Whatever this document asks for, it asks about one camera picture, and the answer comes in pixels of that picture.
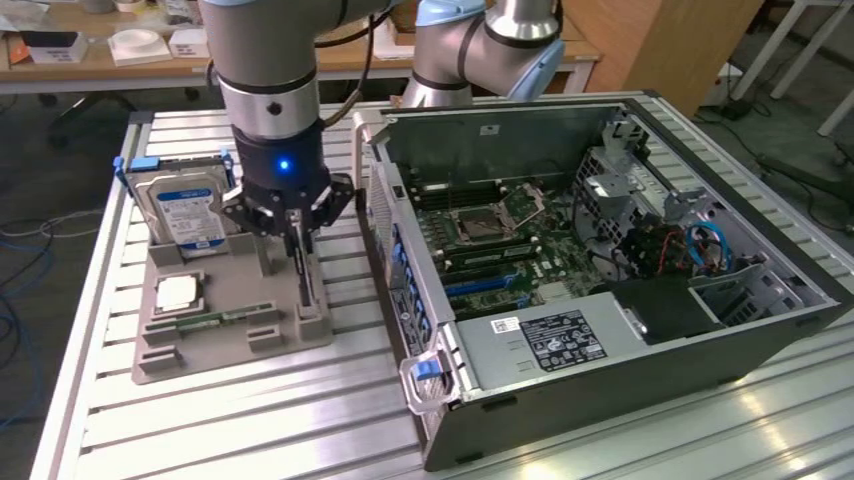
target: blue hard drive label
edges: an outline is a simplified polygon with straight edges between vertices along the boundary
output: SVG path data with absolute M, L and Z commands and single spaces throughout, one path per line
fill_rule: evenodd
M 206 250 L 225 241 L 222 221 L 210 211 L 213 195 L 209 188 L 157 194 L 172 241 L 190 252 Z

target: metal case frame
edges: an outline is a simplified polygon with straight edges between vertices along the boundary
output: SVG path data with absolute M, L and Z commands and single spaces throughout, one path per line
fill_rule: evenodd
M 476 383 L 476 372 L 465 356 L 464 339 L 458 335 L 446 299 L 437 283 L 436 272 L 417 224 L 412 225 L 412 207 L 404 192 L 396 167 L 390 163 L 384 149 L 389 132 L 384 126 L 396 121 L 397 116 L 448 114 L 446 109 L 381 110 L 365 112 L 368 121 L 361 127 L 369 130 L 370 144 L 376 161 L 370 166 L 368 195 L 381 184 L 381 195 L 386 201 L 381 220 L 398 225 L 398 242 L 410 259 L 408 267 L 414 273 L 414 281 L 430 305 L 432 328 L 440 332 L 433 336 L 424 350 L 434 349 L 437 344 L 446 351 L 445 367 L 454 379 L 456 395 L 437 397 L 437 402 L 421 402 L 412 395 L 406 385 L 406 400 L 412 411 L 420 415 L 416 420 L 418 437 L 424 447 L 424 468 L 428 471 L 448 468 L 481 458 L 484 455 L 523 445 L 549 435 L 565 432 L 583 425 L 627 413 L 660 401 L 675 398 L 700 389 L 731 382 L 745 375 L 783 347 L 799 338 L 811 335 L 844 313 L 854 297 L 832 276 L 800 250 L 797 245 L 764 218 L 749 202 L 733 188 L 720 180 L 713 170 L 697 158 L 683 142 L 671 134 L 664 125 L 629 97 L 608 100 L 571 100 L 528 105 L 478 105 L 450 109 L 453 113 L 484 111 L 490 109 L 528 109 L 559 106 L 621 104 L 640 119 L 649 132 L 657 137 L 684 165 L 696 174 L 700 181 L 721 198 L 731 211 L 736 212 L 741 222 L 772 245 L 781 257 L 795 266 L 805 279 L 827 295 L 832 306 L 807 308 L 781 317 L 759 320 L 721 331 L 703 334 L 665 346 L 651 348 L 647 352 L 616 362 L 596 362 L 584 368 L 543 374 L 532 381 L 513 384 L 494 390 L 482 390 Z M 660 183 L 673 189 L 665 177 L 653 165 L 645 164 Z M 368 201 L 365 225 L 376 231 L 376 204 Z M 386 228 L 385 235 L 392 234 Z M 390 238 L 377 238 L 386 247 Z M 366 245 L 368 256 L 378 252 L 378 258 L 370 264 L 381 265 L 374 272 L 378 285 L 388 294 L 388 282 L 393 278 L 393 263 L 388 248 L 374 250 Z M 385 322 L 392 339 L 400 337 L 393 308 Z M 410 357 L 422 357 L 421 352 L 406 351 L 404 342 L 394 342 L 394 356 L 401 364 L 400 374 L 406 381 L 405 366 L 412 364 Z

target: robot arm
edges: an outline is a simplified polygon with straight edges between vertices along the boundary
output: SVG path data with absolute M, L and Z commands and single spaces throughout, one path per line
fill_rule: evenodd
M 242 168 L 224 213 L 246 231 L 298 237 L 329 224 L 352 183 L 322 164 L 313 41 L 397 0 L 202 0 L 198 2 Z M 294 228 L 293 217 L 298 217 Z
M 198 1 L 242 169 L 222 214 L 244 230 L 284 240 L 304 306 L 313 304 L 310 233 L 332 224 L 354 193 L 349 176 L 322 164 L 313 41 L 400 1 Z M 497 0 L 485 11 L 484 0 L 422 0 L 405 106 L 468 103 L 470 83 L 532 100 L 563 53 L 552 2 Z
M 402 106 L 468 104 L 470 84 L 510 100 L 533 100 L 563 59 L 560 5 L 497 0 L 485 11 L 482 0 L 421 0 Z

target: blue cable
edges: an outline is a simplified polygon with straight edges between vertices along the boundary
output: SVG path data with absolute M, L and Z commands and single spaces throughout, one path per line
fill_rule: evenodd
M 5 298 L 0 296 L 0 299 L 2 299 L 3 303 L 7 306 L 7 301 L 5 300 Z M 0 433 L 2 433 L 9 424 L 11 424 L 18 418 L 23 417 L 26 413 L 38 405 L 42 397 L 43 387 L 41 385 L 41 364 L 38 362 L 38 357 L 34 354 L 31 339 L 29 337 L 29 330 L 26 330 L 23 324 L 17 320 L 17 317 L 14 316 L 14 312 L 11 310 L 9 310 L 9 316 L 0 315 L 0 320 L 2 320 L 10 328 L 14 328 L 17 330 L 17 334 L 19 335 L 21 343 L 23 344 L 23 349 L 26 350 L 26 355 L 29 356 L 29 362 L 31 363 L 33 368 L 31 396 L 29 397 L 29 400 L 26 401 L 23 406 L 17 410 L 17 412 L 14 412 L 14 415 L 11 415 L 5 419 L 2 423 L 0 423 Z
M 729 246 L 725 243 L 725 236 L 723 235 L 723 232 L 720 231 L 717 226 L 711 222 L 697 222 L 684 230 L 684 244 L 688 247 L 688 255 L 693 259 L 693 263 L 696 263 L 700 267 L 705 265 L 705 262 L 703 262 L 703 259 L 699 256 L 699 253 L 696 253 L 696 248 L 693 244 L 695 228 L 704 228 L 717 236 L 717 241 L 720 242 L 720 249 L 723 250 L 723 261 L 725 263 L 724 270 L 729 270 L 732 268 L 732 251 L 729 250 Z
M 13 245 L 13 244 L 6 243 L 3 241 L 0 241 L 0 247 L 5 247 L 5 248 L 7 248 L 10 250 L 17 250 L 19 252 L 31 252 L 31 253 L 42 253 L 43 252 L 43 259 L 45 259 L 43 267 L 41 269 L 41 271 L 38 272 L 38 274 L 35 275 L 35 277 L 31 280 L 29 280 L 27 282 L 23 282 L 17 287 L 10 288 L 9 290 L 6 290 L 2 293 L 2 295 L 5 297 L 13 297 L 13 296 L 21 294 L 26 289 L 34 287 L 41 282 L 41 280 L 43 280 L 43 277 L 49 273 L 50 268 L 53 268 L 53 253 L 45 247 L 29 247 L 29 246 L 25 246 L 25 245 Z

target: power supply label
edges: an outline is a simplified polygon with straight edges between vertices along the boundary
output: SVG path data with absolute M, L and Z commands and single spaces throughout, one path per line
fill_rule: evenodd
M 225 241 L 218 215 L 210 211 L 213 192 L 209 188 L 157 194 L 160 210 L 172 241 L 184 249 L 201 250 Z
M 539 366 L 547 372 L 607 357 L 579 310 L 520 323 Z

